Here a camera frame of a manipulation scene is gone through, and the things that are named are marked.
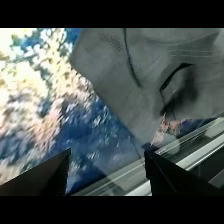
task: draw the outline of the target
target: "gray cloth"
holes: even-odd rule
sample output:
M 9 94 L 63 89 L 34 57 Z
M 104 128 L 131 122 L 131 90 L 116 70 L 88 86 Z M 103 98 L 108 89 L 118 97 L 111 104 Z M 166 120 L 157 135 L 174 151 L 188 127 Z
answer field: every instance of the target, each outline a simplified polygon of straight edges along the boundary
M 224 112 L 224 33 L 219 28 L 86 28 L 70 61 L 143 143 L 160 116 Z M 181 64 L 190 63 L 161 86 Z

